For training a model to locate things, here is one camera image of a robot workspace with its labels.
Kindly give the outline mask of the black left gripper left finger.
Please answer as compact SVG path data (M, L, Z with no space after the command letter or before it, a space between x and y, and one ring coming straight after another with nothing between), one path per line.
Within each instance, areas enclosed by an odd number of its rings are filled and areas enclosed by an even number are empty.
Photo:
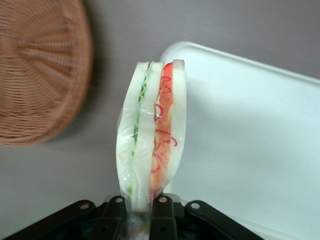
M115 195L96 206L79 200L7 236L6 240L119 240L126 218L124 198Z

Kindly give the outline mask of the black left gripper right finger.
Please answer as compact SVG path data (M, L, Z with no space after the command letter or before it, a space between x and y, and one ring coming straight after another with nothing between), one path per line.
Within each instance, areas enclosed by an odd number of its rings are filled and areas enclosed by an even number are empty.
M162 194L153 201L150 220L152 240L261 240L219 210L201 200L185 205L175 194Z

